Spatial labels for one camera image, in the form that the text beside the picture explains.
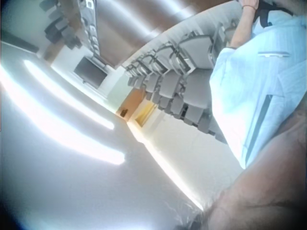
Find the chair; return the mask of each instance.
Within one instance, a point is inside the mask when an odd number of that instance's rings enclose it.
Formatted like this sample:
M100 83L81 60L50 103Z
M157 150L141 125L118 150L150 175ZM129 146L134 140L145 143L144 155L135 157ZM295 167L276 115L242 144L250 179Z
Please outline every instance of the chair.
M178 95L176 95L172 101L170 110L172 114L181 116L183 106L184 106L183 99L179 97Z
M169 98L167 98L167 97L161 97L160 98L159 106L161 108L165 109L165 108L168 107L169 104L170 104L170 99Z
M168 42L160 46L156 52L156 60L161 63L167 70L173 68L169 62L169 57L174 51L175 47L170 42Z
M154 92L153 97L152 97L152 102L155 103L155 104L158 104L159 101L160 101L160 98L161 98L161 96L160 96L159 92Z
M179 83L181 76L178 75L174 70L167 72L162 79L160 95L167 98L173 98Z
M195 69L189 74L183 95L184 103L207 109L211 106L210 76L212 70Z
M208 134L209 133L210 122L211 122L210 116L207 115L207 114L203 114L201 119L200 119L200 121L199 121L199 123L198 123L197 129L200 132Z
M189 105L185 115L185 119L191 121L192 123L198 124L203 112L204 109Z
M187 38L179 43L179 48L190 59L193 65L200 69L213 69L214 65L209 57L213 39L208 35L198 35Z
M150 101L151 98L152 98L152 96L153 96L153 93L147 92L147 93L146 93L146 100Z
M161 79L161 75L157 73L153 73L150 75L147 83L146 83L146 91L147 92L154 92L157 88L158 82Z

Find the gray chair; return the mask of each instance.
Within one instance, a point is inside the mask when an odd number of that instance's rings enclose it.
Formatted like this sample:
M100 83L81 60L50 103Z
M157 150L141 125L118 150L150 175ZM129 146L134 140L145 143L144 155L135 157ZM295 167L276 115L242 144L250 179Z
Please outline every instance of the gray chair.
M169 98L167 97L161 97L160 98L160 102L159 102L159 106L162 107L162 108L167 108L168 105L170 104L170 100Z
M154 92L153 97L152 97L152 102L155 104L159 104L160 98L161 96L159 92Z
M162 79L160 95L167 98L173 98L175 92L178 89L180 80L180 75L178 75L174 70L167 72Z
M183 99L179 97L178 95L176 95L172 101L170 110L173 115L178 115L180 118L182 114L183 106L184 106Z
M185 119L195 124L198 124L202 117L203 112L204 112L204 109L189 105L188 110L185 115Z
M183 122L184 122L185 124L189 125L189 126L192 126L192 125L193 125L193 122L190 121L190 120L187 119L187 118L184 118Z
M224 143L224 144L227 144L227 140L226 140L226 138L224 137L223 134L215 134L215 139Z
M211 122L210 116L207 115L207 114L203 114L203 116L201 117L201 119L200 119L200 121L198 123L197 129L200 132L208 134L209 133L210 122Z
M173 67L169 62L169 57L174 51L175 48L171 43L163 44L156 52L157 61L159 61L166 69L172 69Z
M151 74L149 76L147 83L146 83L146 91L147 92L155 92L160 79L161 79L161 75L159 75L157 73Z
M146 93L146 100L150 101L151 98L152 98L152 96L153 96L153 93L147 92L147 93Z
M134 88L135 89L143 89L145 87L144 80L145 80L146 76L145 75L139 75L137 80L134 83Z
M217 124L217 122L216 122L216 120L213 116L211 117L209 130L211 132L215 133L215 135L223 135L219 125Z
M128 85L133 87L137 79L138 79L137 76L130 77L128 80Z
M64 30L68 26L68 20L66 18L63 18L61 21L59 21L56 24L56 28L60 31Z
M203 109L211 106L211 73L210 69L195 69L189 74L183 96L185 103Z
M164 109L166 114L171 114L171 103L168 103L167 107Z
M206 55L209 54L212 45L213 39L208 35L197 35L179 43L183 53L200 69L213 69L213 62L209 55Z

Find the wall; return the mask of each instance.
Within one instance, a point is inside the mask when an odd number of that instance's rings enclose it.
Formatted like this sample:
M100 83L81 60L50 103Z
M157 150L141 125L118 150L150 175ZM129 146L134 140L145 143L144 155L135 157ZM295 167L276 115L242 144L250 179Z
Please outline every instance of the wall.
M1 10L1 29L45 50L45 29L52 22L39 7L42 0L10 0Z
M29 53L1 47L1 65L44 107L82 133L125 152L119 166L67 149L43 135L2 90L1 201L29 230L169 230L195 206L162 172L126 123ZM98 126L68 107L25 69L30 60L78 100L115 124Z
M98 89L83 84L82 79L76 76L73 71L84 56L91 57L92 55L93 53L85 46L80 49L75 47L73 50L64 46L51 66L77 89L115 113L132 89L127 85L129 78L124 74L125 69L123 67L118 67L116 70L108 67L108 76Z

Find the chair backrest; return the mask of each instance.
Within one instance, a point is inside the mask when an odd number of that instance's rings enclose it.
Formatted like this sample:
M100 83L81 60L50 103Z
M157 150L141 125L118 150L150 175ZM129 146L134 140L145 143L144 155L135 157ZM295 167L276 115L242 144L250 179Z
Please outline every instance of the chair backrest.
M167 69L172 69L173 67L169 63L169 57L174 52L175 48L173 45L167 45L157 50L157 60L164 65Z
M158 82L161 78L160 74L153 73L149 76L149 79L146 83L146 91L147 92L154 92L157 88Z
M212 69L213 66L208 56L212 44L213 40L210 36L198 35L181 41L179 47L195 67Z
M178 75L174 70L167 72L161 83L160 95L167 98L173 98L181 78L182 76Z
M211 106L210 76L212 70L195 69L187 78L184 102L203 109Z

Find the person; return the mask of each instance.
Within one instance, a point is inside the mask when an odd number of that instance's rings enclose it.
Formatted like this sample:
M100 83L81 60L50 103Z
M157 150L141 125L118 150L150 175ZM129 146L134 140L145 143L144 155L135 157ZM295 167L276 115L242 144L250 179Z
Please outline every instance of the person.
M306 18L269 11L263 27L259 0L241 4L210 87L213 115L245 170L177 229L307 229Z

